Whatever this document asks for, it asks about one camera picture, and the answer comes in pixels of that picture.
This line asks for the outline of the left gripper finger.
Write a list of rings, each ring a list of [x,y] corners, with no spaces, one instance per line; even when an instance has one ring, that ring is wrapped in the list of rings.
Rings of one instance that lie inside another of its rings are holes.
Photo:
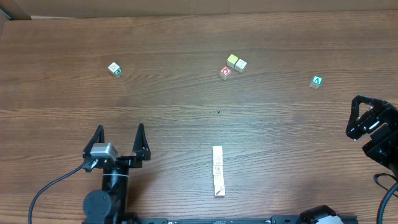
[[[84,156],[89,156],[91,149],[95,143],[104,143],[104,128],[102,125],[99,125],[93,135],[93,137],[90,139],[88,144],[83,150],[83,155]]]
[[[136,157],[141,161],[149,161],[151,157],[151,151],[146,139],[144,125],[139,124],[136,138],[134,140],[134,145],[132,151],[136,154]]]

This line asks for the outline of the yellow letter U block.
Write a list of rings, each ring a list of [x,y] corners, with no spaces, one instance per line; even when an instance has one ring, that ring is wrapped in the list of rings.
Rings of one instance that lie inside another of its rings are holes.
[[[213,155],[214,156],[222,156],[223,155],[223,148],[221,146],[213,146]]]

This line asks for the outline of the white animal picture block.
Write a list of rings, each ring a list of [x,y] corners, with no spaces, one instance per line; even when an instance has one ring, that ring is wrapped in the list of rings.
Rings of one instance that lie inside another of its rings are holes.
[[[223,156],[222,155],[213,155],[213,165],[214,166],[222,166],[223,165]]]

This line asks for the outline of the white maze picture block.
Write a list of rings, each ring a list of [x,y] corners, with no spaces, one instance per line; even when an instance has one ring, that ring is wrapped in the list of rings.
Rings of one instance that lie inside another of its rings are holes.
[[[214,165],[213,166],[213,175],[223,175],[223,166]]]

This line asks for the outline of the plain yellow wooden block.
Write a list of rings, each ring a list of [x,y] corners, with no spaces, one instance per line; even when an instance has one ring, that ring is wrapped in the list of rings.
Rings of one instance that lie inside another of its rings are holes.
[[[223,175],[214,175],[213,183],[215,186],[224,185],[224,176]]]

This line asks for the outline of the hammer picture wooden block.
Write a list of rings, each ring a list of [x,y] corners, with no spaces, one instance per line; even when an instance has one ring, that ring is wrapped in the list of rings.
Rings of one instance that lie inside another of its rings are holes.
[[[215,197],[224,197],[226,195],[224,185],[214,185],[214,188],[215,188]]]

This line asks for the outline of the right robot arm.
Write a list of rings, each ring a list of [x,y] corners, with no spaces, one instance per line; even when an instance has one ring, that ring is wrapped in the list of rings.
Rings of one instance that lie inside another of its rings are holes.
[[[351,102],[346,135],[358,140],[369,134],[362,150],[369,158],[390,169],[397,164],[397,108],[384,100],[358,95]]]

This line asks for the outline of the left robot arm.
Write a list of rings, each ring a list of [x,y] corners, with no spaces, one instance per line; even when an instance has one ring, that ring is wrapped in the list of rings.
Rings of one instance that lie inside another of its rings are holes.
[[[132,152],[133,156],[118,156],[115,147],[105,142],[104,127],[97,127],[83,150],[82,169],[85,172],[101,169],[102,187],[88,193],[83,201],[85,223],[141,222],[135,213],[128,213],[126,207],[129,170],[141,168],[142,162],[149,161],[151,157],[142,123],[138,125]]]

